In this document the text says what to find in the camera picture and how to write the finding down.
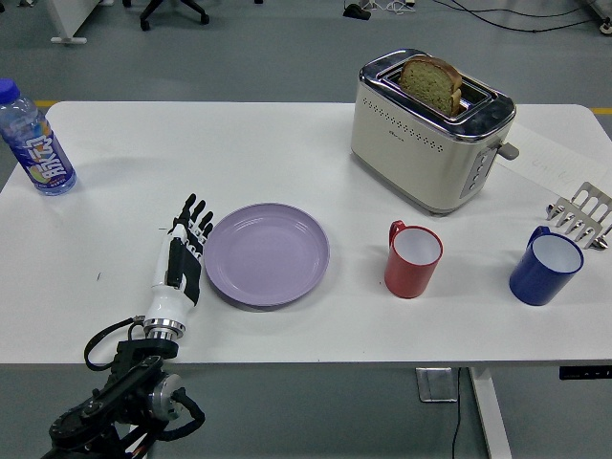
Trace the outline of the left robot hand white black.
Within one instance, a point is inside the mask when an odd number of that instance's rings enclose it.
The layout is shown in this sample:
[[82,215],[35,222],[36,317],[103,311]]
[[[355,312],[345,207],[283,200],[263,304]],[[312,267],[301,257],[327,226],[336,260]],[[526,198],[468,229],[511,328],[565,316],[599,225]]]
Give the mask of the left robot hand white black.
[[164,237],[152,281],[152,303],[143,320],[149,339],[176,340],[199,300],[204,247],[213,229],[212,211],[194,194],[186,199]]

